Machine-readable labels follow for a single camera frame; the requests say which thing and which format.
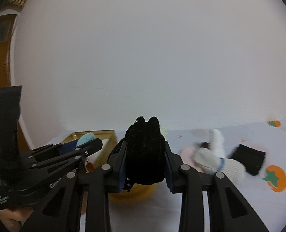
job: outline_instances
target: light blue object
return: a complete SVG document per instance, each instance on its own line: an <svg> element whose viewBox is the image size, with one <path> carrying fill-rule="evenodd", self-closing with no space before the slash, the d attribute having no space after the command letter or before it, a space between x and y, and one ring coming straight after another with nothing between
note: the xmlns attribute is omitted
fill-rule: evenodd
<svg viewBox="0 0 286 232"><path fill-rule="evenodd" d="M82 137L79 138L79 140L77 141L77 146L85 144L86 142L89 142L95 138L96 138L96 136L94 134L86 133Z"/></svg>

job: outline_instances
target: metal screw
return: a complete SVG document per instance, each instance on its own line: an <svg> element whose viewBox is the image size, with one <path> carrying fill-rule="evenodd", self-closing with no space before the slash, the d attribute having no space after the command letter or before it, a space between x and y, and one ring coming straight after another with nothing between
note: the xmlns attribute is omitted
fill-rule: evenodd
<svg viewBox="0 0 286 232"><path fill-rule="evenodd" d="M222 173L222 172L217 172L217 173L215 173L215 175L216 175L216 177L219 178L219 179L222 179L222 178L225 177L224 173Z"/></svg>
<svg viewBox="0 0 286 232"><path fill-rule="evenodd" d="M75 172L67 173L67 178L72 179L73 177L75 177Z"/></svg>
<svg viewBox="0 0 286 232"><path fill-rule="evenodd" d="M102 170L109 170L111 168L111 166L109 164L103 164L101 166Z"/></svg>
<svg viewBox="0 0 286 232"><path fill-rule="evenodd" d="M188 166L187 164L183 164L183 165L181 165L181 169L187 171L190 169L190 166Z"/></svg>

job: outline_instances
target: black plush toy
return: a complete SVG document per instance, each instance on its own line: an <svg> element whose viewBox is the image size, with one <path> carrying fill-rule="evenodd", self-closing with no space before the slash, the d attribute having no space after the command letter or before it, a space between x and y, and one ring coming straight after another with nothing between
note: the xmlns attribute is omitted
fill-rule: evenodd
<svg viewBox="0 0 286 232"><path fill-rule="evenodd" d="M120 151L124 140L127 141L124 189L130 190L134 183L152 185L163 181L165 139L160 133L158 119L151 117L145 122L144 117L137 118L111 154Z"/></svg>

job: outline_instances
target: black cloth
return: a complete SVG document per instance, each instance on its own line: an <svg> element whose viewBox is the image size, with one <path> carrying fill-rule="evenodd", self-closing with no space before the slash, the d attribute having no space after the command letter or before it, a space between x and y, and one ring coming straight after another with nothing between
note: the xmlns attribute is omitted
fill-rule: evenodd
<svg viewBox="0 0 286 232"><path fill-rule="evenodd" d="M163 181L165 139L160 133L158 119L151 117L145 122L144 117L137 118L111 154L120 151L124 140L127 141L126 178L129 178L124 189L131 189L134 183L152 185Z"/></svg>
<svg viewBox="0 0 286 232"><path fill-rule="evenodd" d="M239 145L229 159L239 161L245 166L247 173L255 176L258 175L265 158L265 152Z"/></svg>

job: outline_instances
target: yellow tray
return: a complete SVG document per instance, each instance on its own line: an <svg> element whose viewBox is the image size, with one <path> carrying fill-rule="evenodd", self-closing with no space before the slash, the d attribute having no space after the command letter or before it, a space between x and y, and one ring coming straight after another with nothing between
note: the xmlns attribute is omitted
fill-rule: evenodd
<svg viewBox="0 0 286 232"><path fill-rule="evenodd" d="M94 163L94 167L97 168L102 166L103 164L106 164L109 154L111 153L113 148L117 145L117 138L114 130L74 132L71 133L67 138L65 138L61 143L63 144L76 140L82 137L86 133L93 133L96 136L96 138L99 139L107 139L107 138L109 139L102 153L99 155L98 159Z"/></svg>

